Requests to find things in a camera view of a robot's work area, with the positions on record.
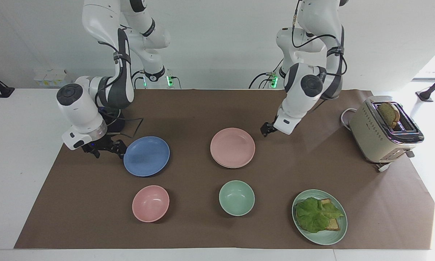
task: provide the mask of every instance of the bowl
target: bowl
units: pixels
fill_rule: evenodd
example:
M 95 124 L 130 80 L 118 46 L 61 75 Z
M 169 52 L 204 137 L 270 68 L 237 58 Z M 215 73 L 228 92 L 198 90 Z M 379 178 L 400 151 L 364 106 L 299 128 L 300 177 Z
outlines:
M 219 165 L 236 169 L 247 165 L 252 160 L 256 145 L 246 131 L 227 128 L 214 135 L 210 150 L 213 159 Z
M 254 206 L 254 201 L 252 188 L 240 180 L 225 183 L 219 191 L 219 203 L 229 215 L 246 215 Z
M 319 231 L 317 233 L 310 233 L 309 231 L 306 231 L 300 227 L 300 224 L 298 223 L 297 217 L 296 217 L 296 210 L 295 206 L 297 203 L 304 201 L 305 199 L 313 197 L 315 199 L 324 199 L 324 198 L 330 198 L 332 201 L 332 204 L 335 205 L 336 208 L 338 208 L 344 216 L 337 218 L 338 225 L 340 226 L 340 231 Z M 292 205 L 292 217 L 293 221 L 300 231 L 300 233 L 307 238 L 308 240 L 324 246 L 329 246 L 338 243 L 340 240 L 343 239 L 344 235 L 346 234 L 346 230 L 348 230 L 348 218 L 346 218 L 346 212 L 344 211 L 343 206 L 340 204 L 340 202 L 330 195 L 329 193 L 321 190 L 305 190 L 298 194 L 293 201 Z
M 142 188 L 133 198 L 134 216 L 146 223 L 162 218 L 169 208 L 169 194 L 160 186 L 151 185 Z
M 124 166 L 132 175 L 148 177 L 158 173 L 169 161 L 171 151 L 163 139 L 154 136 L 140 138 L 126 150 Z

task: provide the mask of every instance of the plate with lettuce and bread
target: plate with lettuce and bread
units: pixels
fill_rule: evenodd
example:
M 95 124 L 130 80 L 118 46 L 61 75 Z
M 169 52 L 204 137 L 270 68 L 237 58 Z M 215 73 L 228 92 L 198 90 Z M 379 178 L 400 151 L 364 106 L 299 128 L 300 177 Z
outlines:
M 343 239 L 348 219 L 343 206 L 327 192 L 306 190 L 292 205 L 293 221 L 300 233 L 319 245 L 333 245 Z

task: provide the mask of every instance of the pink plate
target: pink plate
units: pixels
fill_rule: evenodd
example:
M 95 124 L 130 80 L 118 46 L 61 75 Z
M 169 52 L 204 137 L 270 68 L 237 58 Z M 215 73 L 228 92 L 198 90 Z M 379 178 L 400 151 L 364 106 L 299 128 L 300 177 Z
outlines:
M 142 222 L 154 222 L 164 216 L 169 208 L 169 194 L 160 186 L 142 188 L 133 198 L 132 212 Z
M 235 169 L 247 165 L 256 150 L 252 137 L 237 128 L 223 129 L 211 141 L 211 155 L 217 163 Z

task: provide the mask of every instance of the white robotic arm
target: white robotic arm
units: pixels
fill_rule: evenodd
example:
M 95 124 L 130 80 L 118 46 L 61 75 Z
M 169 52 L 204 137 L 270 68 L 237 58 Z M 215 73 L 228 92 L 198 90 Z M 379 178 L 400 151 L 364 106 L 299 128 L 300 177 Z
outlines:
M 277 44 L 284 52 L 284 64 L 279 74 L 285 79 L 287 97 L 280 105 L 275 121 L 271 124 L 266 122 L 261 127 L 265 137 L 277 130 L 290 135 L 318 99 L 338 97 L 342 87 L 344 62 L 344 30 L 338 16 L 338 7 L 346 2 L 347 0 L 315 0 L 306 3 L 301 0 L 298 20 L 303 29 L 292 28 L 290 31 L 284 28 L 277 35 Z M 290 35 L 290 46 L 287 45 L 287 35 Z M 320 51 L 322 48 L 319 40 L 327 47 L 326 68 L 300 62 L 295 52 Z
M 126 17 L 129 27 L 120 28 L 121 15 Z M 145 0 L 85 0 L 82 17 L 85 30 L 98 43 L 114 50 L 115 75 L 82 76 L 58 91 L 60 111 L 72 124 L 62 135 L 63 142 L 71 150 L 82 147 L 96 157 L 100 155 L 98 150 L 122 157 L 126 147 L 106 134 L 108 126 L 98 104 L 120 112 L 133 102 L 130 49 L 141 57 L 146 75 L 162 79 L 165 68 L 161 57 L 147 48 L 166 48 L 171 37 L 149 15 Z

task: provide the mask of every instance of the green bowl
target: green bowl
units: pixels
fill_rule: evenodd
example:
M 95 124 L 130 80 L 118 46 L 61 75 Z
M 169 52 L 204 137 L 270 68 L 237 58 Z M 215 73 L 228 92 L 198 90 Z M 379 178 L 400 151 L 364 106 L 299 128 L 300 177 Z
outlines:
M 300 224 L 298 223 L 298 220 L 296 218 L 295 206 L 297 203 L 304 201 L 309 197 L 313 197 L 316 199 L 330 198 L 333 205 L 335 205 L 335 207 L 338 208 L 344 215 L 340 218 L 337 218 L 338 225 L 340 226 L 340 231 L 324 230 L 324 231 L 319 231 L 317 233 L 310 233 L 309 231 L 306 231 L 300 227 Z M 306 190 L 301 192 L 299 195 L 297 195 L 292 205 L 292 216 L 293 216 L 293 221 L 296 227 L 298 228 L 298 230 L 300 231 L 300 233 L 305 238 L 319 245 L 328 246 L 328 245 L 333 245 L 338 243 L 340 240 L 343 239 L 344 235 L 346 234 L 346 230 L 348 229 L 348 218 L 346 218 L 346 212 L 344 211 L 343 206 L 332 195 L 321 190 Z
M 254 201 L 252 188 L 243 181 L 229 181 L 219 191 L 219 203 L 222 209 L 233 216 L 249 213 L 254 206 Z

